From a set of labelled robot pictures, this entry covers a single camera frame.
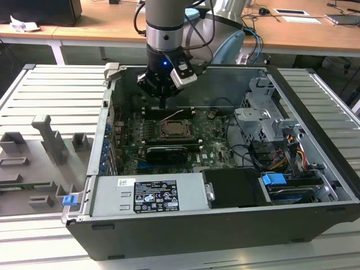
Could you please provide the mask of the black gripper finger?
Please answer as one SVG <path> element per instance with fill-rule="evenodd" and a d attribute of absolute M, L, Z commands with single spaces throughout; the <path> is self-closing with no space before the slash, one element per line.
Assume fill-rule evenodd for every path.
<path fill-rule="evenodd" d="M 163 92 L 160 77 L 157 73 L 143 72 L 137 76 L 137 85 L 150 97 L 159 100 L 159 108 L 163 108 Z"/>
<path fill-rule="evenodd" d="M 165 93 L 163 94 L 163 108 L 167 107 L 167 100 L 169 98 L 175 97 L 179 94 L 180 90 L 177 87 L 165 89 Z"/>

